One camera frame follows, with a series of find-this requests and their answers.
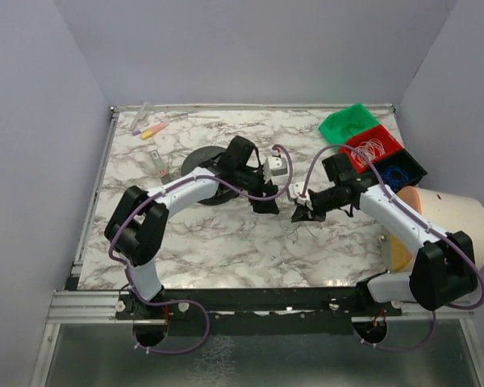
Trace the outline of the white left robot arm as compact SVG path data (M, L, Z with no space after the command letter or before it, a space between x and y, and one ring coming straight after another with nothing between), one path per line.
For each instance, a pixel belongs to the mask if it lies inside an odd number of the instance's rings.
M154 190L133 185L124 192L104 235L110 258L123 264L140 299L151 302L164 288L156 254L175 214L196 203L217 206L237 196L245 196L257 214L278 214L278 187L269 162L259 156L253 142L236 136L225 148L207 146L190 153L177 180ZM254 166L248 163L252 157L258 159Z

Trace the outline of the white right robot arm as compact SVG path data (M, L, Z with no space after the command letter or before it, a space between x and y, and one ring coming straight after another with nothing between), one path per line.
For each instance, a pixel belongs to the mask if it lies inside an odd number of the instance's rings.
M323 167L332 187L315 192L304 181L290 186L296 205L293 222L322 222L327 212L353 206L379 222L411 254L406 268L391 268L364 282L375 302L415 302L434 311L455 306L457 299L477 289L472 239L464 231L449 232L427 220L375 169L358 174L344 153L323 160Z

